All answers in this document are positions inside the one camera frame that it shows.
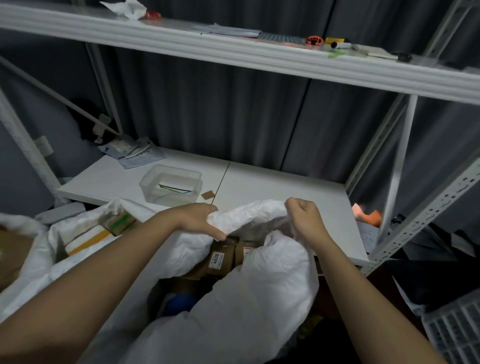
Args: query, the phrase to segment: hand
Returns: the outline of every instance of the hand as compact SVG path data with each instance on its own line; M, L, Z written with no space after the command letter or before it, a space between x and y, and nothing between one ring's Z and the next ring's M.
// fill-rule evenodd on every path
M206 203L188 204L165 210L173 218L177 230L201 232L215 240L223 241L227 235L207 223L207 216L214 211L218 211L218 208Z
M332 241L315 202L290 197L285 206L292 216L293 226L312 249Z

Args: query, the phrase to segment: white plastic grid basket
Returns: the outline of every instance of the white plastic grid basket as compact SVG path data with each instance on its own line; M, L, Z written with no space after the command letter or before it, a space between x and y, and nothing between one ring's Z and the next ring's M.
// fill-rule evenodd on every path
M451 364L480 364L480 289L422 316L434 348Z

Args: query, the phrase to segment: wall outlet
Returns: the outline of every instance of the wall outlet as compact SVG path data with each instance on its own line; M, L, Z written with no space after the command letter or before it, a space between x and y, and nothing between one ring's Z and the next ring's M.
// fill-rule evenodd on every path
M44 157L48 157L49 155L54 153L53 148L48 142L46 136L42 135L41 137L35 139L34 143L38 148L38 150L40 151L40 154L43 155Z

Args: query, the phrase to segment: label with number 4005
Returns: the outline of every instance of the label with number 4005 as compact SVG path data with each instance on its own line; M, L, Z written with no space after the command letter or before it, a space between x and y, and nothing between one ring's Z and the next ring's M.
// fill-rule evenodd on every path
M221 252L213 252L208 267L213 269L221 269L224 255L225 254Z

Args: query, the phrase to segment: white tissue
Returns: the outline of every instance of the white tissue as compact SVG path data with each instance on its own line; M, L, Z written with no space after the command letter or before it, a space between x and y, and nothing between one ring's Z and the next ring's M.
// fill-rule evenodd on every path
M143 18L147 12L147 8L137 0L125 0L125 2L117 2L115 4L101 1L100 4L105 5L116 15L123 15L134 20Z

